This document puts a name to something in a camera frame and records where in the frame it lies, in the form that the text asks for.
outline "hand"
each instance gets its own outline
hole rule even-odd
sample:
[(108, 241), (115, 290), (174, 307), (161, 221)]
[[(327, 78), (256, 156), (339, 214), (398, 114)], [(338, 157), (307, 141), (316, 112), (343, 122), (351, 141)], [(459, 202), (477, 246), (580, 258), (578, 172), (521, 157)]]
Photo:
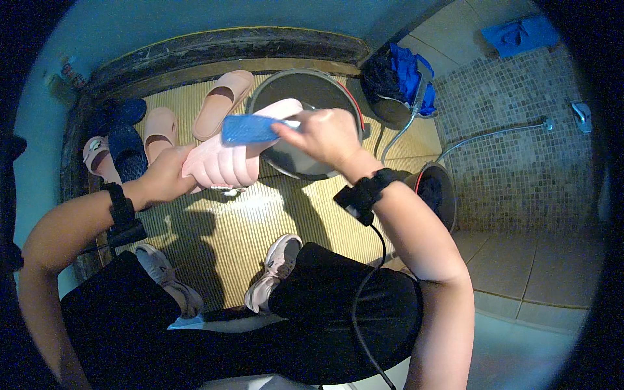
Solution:
[(342, 109), (302, 111), (297, 132), (283, 124), (272, 125), (275, 134), (319, 162), (342, 172), (345, 163), (362, 146), (353, 116)]
[(193, 148), (194, 145), (186, 145), (163, 150), (143, 176), (136, 180), (144, 205), (170, 202), (197, 185), (192, 176), (182, 177), (182, 164)]

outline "black cable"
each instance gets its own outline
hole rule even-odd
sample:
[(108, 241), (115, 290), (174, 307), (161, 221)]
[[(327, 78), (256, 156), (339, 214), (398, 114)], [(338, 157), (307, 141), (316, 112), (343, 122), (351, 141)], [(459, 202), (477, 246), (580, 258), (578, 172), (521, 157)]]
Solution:
[(366, 352), (366, 355), (368, 356), (368, 359), (371, 361), (371, 364), (375, 367), (375, 369), (381, 375), (381, 377), (384, 378), (384, 380), (386, 381), (386, 383), (388, 384), (390, 389), (391, 390), (396, 390), (396, 388), (394, 387), (394, 384), (392, 383), (390, 378), (388, 378), (388, 376), (386, 375), (384, 370), (382, 370), (381, 367), (379, 367), (379, 364), (377, 363), (377, 361), (373, 357), (373, 354), (370, 352), (370, 350), (366, 346), (366, 343), (364, 342), (364, 338), (362, 337), (362, 332), (359, 330), (358, 321), (357, 321), (356, 315), (355, 315), (356, 314), (356, 309), (358, 308), (359, 295), (362, 293), (362, 290), (364, 290), (364, 286), (365, 286), (366, 282), (386, 262), (386, 242), (384, 241), (384, 238), (381, 236), (381, 233), (379, 232), (379, 230), (377, 230), (377, 228), (374, 227), (373, 225), (370, 225), (370, 226), (371, 226), (371, 228), (373, 228), (375, 233), (377, 233), (377, 236), (379, 236), (379, 239), (381, 240), (381, 246), (383, 247), (384, 255), (381, 258), (381, 262), (379, 262), (377, 267), (375, 267), (375, 269), (373, 271), (371, 271), (368, 275), (366, 275), (366, 277), (364, 278), (364, 280), (360, 284), (357, 292), (355, 293), (355, 297), (353, 298), (353, 305), (351, 306), (351, 322), (353, 323), (353, 329), (355, 330), (355, 334), (358, 337), (358, 341), (359, 341), (360, 345), (362, 346), (362, 349), (364, 349), (364, 352)]
[(82, 252), (78, 253), (78, 256), (81, 256), (81, 255), (84, 255), (84, 254), (90, 253), (90, 252), (95, 252), (96, 250), (100, 250), (100, 249), (106, 248), (107, 246), (108, 246), (108, 244), (102, 244), (102, 245), (99, 245), (99, 246), (92, 246), (92, 247), (87, 248), (87, 249), (83, 250)]

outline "person's left hand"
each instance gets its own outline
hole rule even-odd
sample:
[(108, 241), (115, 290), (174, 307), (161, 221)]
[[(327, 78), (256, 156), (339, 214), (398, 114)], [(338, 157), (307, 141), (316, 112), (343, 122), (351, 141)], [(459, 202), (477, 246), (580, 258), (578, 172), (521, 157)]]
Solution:
[(182, 177), (182, 164), (193, 148), (195, 146), (190, 144), (163, 150), (137, 180), (147, 205), (170, 202), (197, 185), (192, 176)]

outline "mosaic tile wall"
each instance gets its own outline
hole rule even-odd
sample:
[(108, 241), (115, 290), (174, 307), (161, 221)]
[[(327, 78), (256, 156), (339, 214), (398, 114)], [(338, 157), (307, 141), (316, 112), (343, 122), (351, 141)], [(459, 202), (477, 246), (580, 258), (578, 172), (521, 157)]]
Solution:
[(495, 130), (554, 120), (551, 131), (507, 132), (455, 149), (457, 221), (466, 230), (577, 232), (592, 211), (592, 135), (576, 128), (582, 101), (564, 47), (478, 59), (438, 80), (443, 148)]

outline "sneaker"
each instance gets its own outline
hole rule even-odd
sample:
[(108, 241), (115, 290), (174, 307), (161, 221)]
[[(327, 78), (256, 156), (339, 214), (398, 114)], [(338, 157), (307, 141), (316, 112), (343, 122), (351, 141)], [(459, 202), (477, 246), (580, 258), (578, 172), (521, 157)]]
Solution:
[[(141, 251), (146, 252), (147, 256), (141, 255)], [(164, 253), (149, 244), (139, 245), (134, 253), (137, 255), (137, 259), (143, 266), (143, 269), (159, 286), (167, 290), (168, 293), (176, 298), (176, 301), (185, 303), (185, 305), (180, 304), (182, 318), (194, 318), (202, 312), (202, 296), (195, 289), (178, 280), (175, 276), (177, 268), (171, 266), (171, 262)]]
[(301, 238), (294, 234), (284, 234), (271, 245), (265, 258), (265, 274), (245, 293), (245, 306), (249, 310), (270, 313), (269, 296), (280, 281), (294, 270), (297, 253), (302, 246)]

